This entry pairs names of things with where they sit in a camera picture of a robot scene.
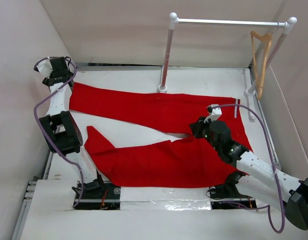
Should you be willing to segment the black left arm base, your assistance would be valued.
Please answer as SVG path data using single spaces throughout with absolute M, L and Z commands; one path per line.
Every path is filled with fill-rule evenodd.
M 76 210 L 119 210 L 121 188 L 111 182 L 100 185 L 97 180 L 85 183 L 83 194 L 78 200 L 81 192 L 81 184 L 72 187 L 75 192 L 74 209 Z

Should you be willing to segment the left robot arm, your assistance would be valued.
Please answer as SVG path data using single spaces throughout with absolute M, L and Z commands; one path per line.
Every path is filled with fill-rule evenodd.
M 83 137 L 71 112 L 69 100 L 74 86 L 75 73 L 70 57 L 47 57 L 40 60 L 34 70 L 44 76 L 43 84 L 52 95 L 45 116 L 38 119 L 48 137 L 46 142 L 53 153 L 61 153 L 74 166 L 81 182 L 72 189 L 84 198 L 100 198 L 105 185 L 94 164 L 82 151 Z

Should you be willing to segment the wooden clothes hanger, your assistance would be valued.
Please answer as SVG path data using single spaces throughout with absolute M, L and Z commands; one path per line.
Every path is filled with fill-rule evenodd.
M 253 54 L 254 76 L 255 76 L 254 82 L 256 83 L 255 89 L 257 93 L 257 100 L 260 100 L 263 95 L 267 60 L 272 46 L 272 34 L 267 33 L 265 35 L 259 35 L 257 32 L 251 31 L 250 35 L 251 35 L 251 45 Z M 263 44 L 263 57 L 259 64 L 258 64 L 258 59 L 256 57 L 256 48 L 254 39 L 257 39 Z

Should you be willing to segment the red trousers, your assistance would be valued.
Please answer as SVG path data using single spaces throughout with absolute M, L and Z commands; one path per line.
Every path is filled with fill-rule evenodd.
M 235 168 L 225 164 L 189 125 L 212 104 L 224 105 L 220 120 L 232 138 L 251 148 L 240 111 L 232 97 L 184 93 L 130 93 L 76 83 L 69 108 L 97 119 L 114 120 L 110 127 L 86 126 L 84 148 L 96 168 L 121 187 L 205 188 L 221 185 Z M 117 127 L 136 127 L 128 134 Z

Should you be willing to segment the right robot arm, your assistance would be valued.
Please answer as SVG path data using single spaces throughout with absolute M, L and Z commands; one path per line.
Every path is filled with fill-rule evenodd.
M 191 123 L 194 137 L 205 139 L 226 164 L 239 170 L 225 184 L 226 194 L 252 196 L 284 212 L 287 220 L 301 230 L 308 230 L 308 178 L 290 176 L 259 159 L 251 150 L 232 139 L 223 121 L 204 121 L 201 117 Z

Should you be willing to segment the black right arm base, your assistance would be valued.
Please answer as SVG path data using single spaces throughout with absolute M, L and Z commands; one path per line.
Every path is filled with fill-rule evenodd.
M 245 176 L 245 173 L 235 171 L 229 174 L 225 183 L 209 187 L 206 196 L 211 200 L 213 210 L 255 209 L 257 207 L 254 198 L 240 194 L 236 188 L 239 180 Z

